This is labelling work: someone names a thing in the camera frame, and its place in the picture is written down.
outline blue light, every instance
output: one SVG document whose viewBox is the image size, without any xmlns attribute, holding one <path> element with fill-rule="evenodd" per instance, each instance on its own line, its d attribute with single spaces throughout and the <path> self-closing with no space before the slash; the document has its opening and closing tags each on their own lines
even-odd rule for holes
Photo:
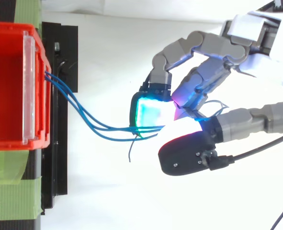
<svg viewBox="0 0 283 230">
<path fill-rule="evenodd" d="M 136 126 L 164 126 L 174 120 L 176 107 L 173 101 L 140 98 L 137 101 Z"/>
</svg>

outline robotic hand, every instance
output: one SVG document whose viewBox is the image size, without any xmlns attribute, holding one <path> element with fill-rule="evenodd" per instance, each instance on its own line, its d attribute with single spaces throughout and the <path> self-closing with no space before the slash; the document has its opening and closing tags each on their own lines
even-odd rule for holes
<svg viewBox="0 0 283 230">
<path fill-rule="evenodd" d="M 171 96 L 171 69 L 193 57 L 208 56 L 193 68 Z M 283 133 L 283 102 L 262 109 L 236 109 L 204 118 L 198 111 L 211 93 L 230 75 L 231 69 L 254 77 L 271 78 L 283 85 L 283 13 L 252 11 L 226 21 L 220 35 L 192 32 L 166 46 L 153 58 L 153 69 L 132 99 L 130 125 L 137 113 L 138 98 L 174 101 L 175 120 L 199 119 L 202 131 L 166 143 L 159 151 L 163 172 L 185 175 L 219 169 L 238 160 L 217 156 L 215 144 L 247 138 L 250 133 Z"/>
</svg>

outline masking tape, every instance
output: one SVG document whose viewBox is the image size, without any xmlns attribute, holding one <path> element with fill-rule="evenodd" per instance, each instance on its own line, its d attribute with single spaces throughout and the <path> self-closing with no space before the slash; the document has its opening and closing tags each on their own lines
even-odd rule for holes
<svg viewBox="0 0 283 230">
<path fill-rule="evenodd" d="M 37 219 L 41 212 L 41 178 L 0 185 L 0 220 Z"/>
<path fill-rule="evenodd" d="M 18 184 L 26 168 L 29 151 L 0 151 L 0 184 Z"/>
</svg>

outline blue wire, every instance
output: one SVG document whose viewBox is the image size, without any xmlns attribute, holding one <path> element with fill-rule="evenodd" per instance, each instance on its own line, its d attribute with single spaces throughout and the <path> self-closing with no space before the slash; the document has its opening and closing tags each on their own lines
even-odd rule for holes
<svg viewBox="0 0 283 230">
<path fill-rule="evenodd" d="M 58 84 L 57 82 L 55 82 L 55 87 L 58 88 L 61 88 L 66 94 L 68 94 L 68 92 L 66 91 L 66 89 L 61 86 L 60 84 Z M 123 131 L 123 132 L 135 132 L 135 133 L 154 133 L 154 132 L 159 132 L 161 129 L 153 129 L 153 130 L 142 130 L 142 131 L 134 131 L 134 130 L 127 130 L 127 128 L 111 128 L 111 129 L 108 129 L 108 128 L 101 128 L 101 127 L 97 127 L 95 125 L 92 124 L 92 126 L 97 129 L 97 130 L 100 130 L 100 131 L 109 131 L 109 132 L 114 132 L 114 131 Z"/>
<path fill-rule="evenodd" d="M 73 103 L 73 101 L 67 96 L 67 94 L 63 91 L 62 88 L 60 88 L 56 82 L 54 82 L 53 80 L 51 80 L 50 78 L 48 77 L 45 77 L 45 79 L 50 82 L 52 85 L 54 85 L 60 92 L 61 94 L 63 94 L 63 96 L 68 100 L 68 102 L 75 108 L 75 110 L 80 114 L 80 116 L 82 117 L 82 119 L 84 120 L 84 122 L 88 125 L 88 127 L 94 132 L 96 133 L 98 136 L 104 138 L 104 139 L 107 139 L 107 140 L 111 140 L 111 141 L 120 141 L 120 142 L 126 142 L 126 141 L 140 141 L 140 140 L 147 140 L 147 139 L 150 139 L 150 138 L 153 138 L 155 136 L 157 136 L 157 134 L 155 135 L 151 135 L 149 137 L 145 137 L 145 138 L 130 138 L 130 139 L 117 139 L 117 138 L 109 138 L 109 137 L 106 137 L 104 135 L 102 135 L 101 133 L 99 133 L 94 127 L 93 127 L 93 124 L 87 119 L 87 117 L 85 116 L 85 114 Z"/>
<path fill-rule="evenodd" d="M 88 125 L 88 127 L 95 132 L 98 136 L 107 139 L 107 140 L 111 140 L 111 141 L 139 141 L 139 140 L 146 140 L 146 139 L 150 139 L 153 138 L 155 136 L 157 136 L 157 134 L 149 136 L 149 137 L 145 137 L 145 138 L 130 138 L 130 139 L 117 139 L 117 138 L 109 138 L 106 137 L 102 134 L 100 134 L 99 132 L 97 132 L 97 130 L 99 131 L 125 131 L 125 132 L 135 132 L 135 133 L 152 133 L 152 132 L 158 132 L 161 130 L 161 128 L 163 128 L 164 126 L 147 126 L 147 127 L 126 127 L 126 128 L 116 128 L 116 127 L 112 127 L 112 126 L 107 126 L 105 124 L 103 124 L 102 122 L 98 121 L 96 118 L 94 118 L 77 100 L 77 98 L 75 97 L 75 95 L 73 94 L 73 92 L 71 91 L 71 89 L 58 77 L 56 77 L 55 75 L 49 73 L 46 71 L 46 74 L 49 75 L 50 77 L 56 79 L 57 81 L 59 81 L 60 83 L 57 83 L 53 80 L 51 80 L 49 77 L 45 77 L 45 79 L 47 81 L 49 81 L 51 84 L 53 84 L 63 95 L 64 97 L 68 100 L 68 102 L 71 103 L 71 105 L 75 108 L 75 110 L 79 113 L 79 115 L 82 117 L 82 119 L 84 120 L 84 122 Z M 68 97 L 68 95 L 75 101 L 75 103 L 77 104 L 77 106 L 74 104 L 74 102 Z M 211 100 L 211 101 L 207 101 L 206 103 L 220 103 L 222 108 L 220 110 L 218 110 L 215 114 L 213 114 L 213 116 L 216 115 L 220 115 L 222 113 L 222 111 L 226 108 L 228 108 L 227 105 L 225 105 L 224 103 L 218 101 L 218 100 Z M 101 128 L 101 127 L 97 127 L 95 125 L 93 125 L 85 116 L 84 112 L 92 119 L 94 120 L 97 124 L 105 127 L 105 128 Z"/>
<path fill-rule="evenodd" d="M 51 76 L 52 78 L 56 79 L 57 81 L 59 81 L 62 86 L 66 89 L 65 91 L 68 92 L 68 94 L 70 95 L 70 97 L 77 103 L 78 107 L 80 108 L 80 110 L 82 109 L 92 120 L 94 120 L 97 124 L 109 128 L 109 129 L 114 129 L 114 131 L 125 131 L 125 130 L 129 130 L 132 132 L 132 130 L 138 130 L 138 129 L 158 129 L 157 131 L 159 131 L 161 128 L 163 128 L 164 126 L 144 126 L 144 127 L 126 127 L 126 128 L 116 128 L 116 127 L 112 127 L 112 126 L 107 126 L 105 124 L 103 124 L 102 122 L 98 121 L 96 118 L 94 118 L 77 100 L 77 98 L 75 97 L 75 95 L 73 94 L 73 92 L 71 91 L 71 89 L 58 77 L 56 77 L 55 75 L 49 73 L 46 71 L 46 74 Z"/>
</svg>

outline cable connector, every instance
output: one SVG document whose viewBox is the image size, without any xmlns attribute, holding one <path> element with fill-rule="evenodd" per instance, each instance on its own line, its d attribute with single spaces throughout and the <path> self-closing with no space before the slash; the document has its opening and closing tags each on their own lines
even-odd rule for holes
<svg viewBox="0 0 283 230">
<path fill-rule="evenodd" d="M 211 171 L 225 168 L 234 162 L 233 156 L 211 156 L 207 159 L 208 167 Z"/>
</svg>

